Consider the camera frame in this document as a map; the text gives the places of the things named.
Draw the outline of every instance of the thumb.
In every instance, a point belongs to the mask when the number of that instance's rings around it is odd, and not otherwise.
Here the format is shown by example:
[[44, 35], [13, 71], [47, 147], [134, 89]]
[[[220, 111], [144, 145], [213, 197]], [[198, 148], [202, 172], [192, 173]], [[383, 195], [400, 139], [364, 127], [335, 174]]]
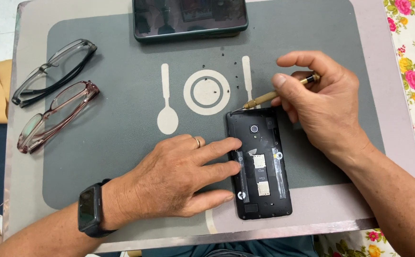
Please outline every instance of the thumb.
[[191, 217], [195, 214], [215, 208], [222, 203], [233, 200], [234, 194], [228, 190], [212, 190], [193, 196], [182, 209], [182, 217]]
[[304, 104], [311, 93], [298, 79], [282, 73], [275, 74], [271, 82], [277, 93], [295, 107]]

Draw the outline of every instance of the floral tablecloth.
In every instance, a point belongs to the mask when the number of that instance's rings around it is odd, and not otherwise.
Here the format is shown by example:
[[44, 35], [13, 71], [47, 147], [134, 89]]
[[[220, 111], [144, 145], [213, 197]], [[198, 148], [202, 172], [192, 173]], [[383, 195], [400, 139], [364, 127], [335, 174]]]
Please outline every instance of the floral tablecloth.
[[[415, 131], [415, 0], [383, 0]], [[319, 235], [320, 257], [398, 257], [380, 229]]]

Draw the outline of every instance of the brass screwdriver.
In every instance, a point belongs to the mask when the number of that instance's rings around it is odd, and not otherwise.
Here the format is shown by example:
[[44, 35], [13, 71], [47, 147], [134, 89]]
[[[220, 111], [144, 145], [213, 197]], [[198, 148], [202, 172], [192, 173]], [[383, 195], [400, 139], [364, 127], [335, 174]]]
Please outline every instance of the brass screwdriver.
[[[307, 76], [304, 79], [301, 79], [300, 82], [303, 85], [306, 85], [307, 83], [317, 82], [319, 80], [320, 80], [320, 74], [313, 71], [309, 76]], [[239, 111], [241, 109], [253, 108], [253, 107], [257, 106], [258, 104], [262, 104], [262, 103], [265, 103], [267, 101], [271, 101], [272, 99], [274, 99], [276, 97], [279, 97], [279, 94], [277, 93], [277, 91], [274, 90], [272, 92], [269, 92], [267, 94], [264, 94], [262, 96], [259, 96], [259, 97], [255, 98], [253, 100], [250, 100], [250, 101], [246, 102], [241, 108], [237, 109], [236, 111]]]

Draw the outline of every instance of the black watch strap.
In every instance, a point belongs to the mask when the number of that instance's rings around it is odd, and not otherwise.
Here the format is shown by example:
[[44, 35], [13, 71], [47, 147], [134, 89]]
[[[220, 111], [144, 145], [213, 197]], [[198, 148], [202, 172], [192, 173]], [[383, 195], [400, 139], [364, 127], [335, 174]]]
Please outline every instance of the black watch strap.
[[[103, 181], [100, 182], [100, 183], [97, 183], [97, 185], [101, 187], [102, 185], [108, 183], [110, 180], [111, 180], [110, 178], [103, 179]], [[100, 225], [97, 225], [97, 226], [93, 226], [93, 227], [87, 229], [86, 231], [84, 231], [84, 233], [89, 237], [102, 238], [102, 237], [107, 237], [108, 235], [110, 235], [114, 231], [116, 231], [116, 230], [102, 230]]]

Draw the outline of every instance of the smartwatch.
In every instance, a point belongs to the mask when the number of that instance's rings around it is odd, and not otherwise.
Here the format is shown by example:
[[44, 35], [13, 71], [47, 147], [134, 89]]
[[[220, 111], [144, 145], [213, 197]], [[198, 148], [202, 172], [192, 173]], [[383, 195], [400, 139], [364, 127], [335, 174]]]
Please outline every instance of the smartwatch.
[[89, 237], [106, 237], [115, 231], [102, 230], [100, 227], [103, 214], [101, 186], [109, 181], [106, 178], [101, 183], [89, 186], [79, 195], [77, 224], [79, 231]]

